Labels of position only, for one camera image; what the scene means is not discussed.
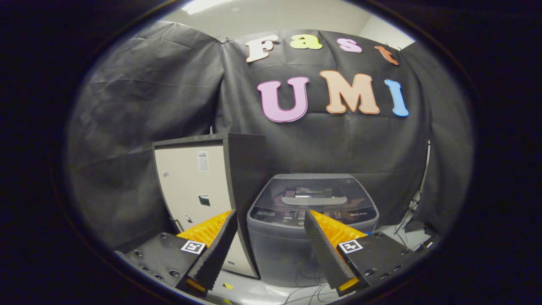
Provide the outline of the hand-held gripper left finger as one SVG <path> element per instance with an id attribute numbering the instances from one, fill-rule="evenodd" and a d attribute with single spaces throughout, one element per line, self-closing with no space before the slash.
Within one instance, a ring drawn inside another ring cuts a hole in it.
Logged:
<path id="1" fill-rule="evenodd" d="M 182 233 L 161 232 L 115 254 L 160 285 L 205 297 L 214 288 L 237 233 L 237 212 L 228 210 Z"/>

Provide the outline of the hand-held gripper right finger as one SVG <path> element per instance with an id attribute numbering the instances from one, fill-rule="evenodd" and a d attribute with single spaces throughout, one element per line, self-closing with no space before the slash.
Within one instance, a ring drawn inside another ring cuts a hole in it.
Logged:
<path id="1" fill-rule="evenodd" d="M 313 210 L 306 213 L 304 230 L 329 287 L 339 297 L 379 285 L 420 257 L 384 233 L 365 234 Z"/>

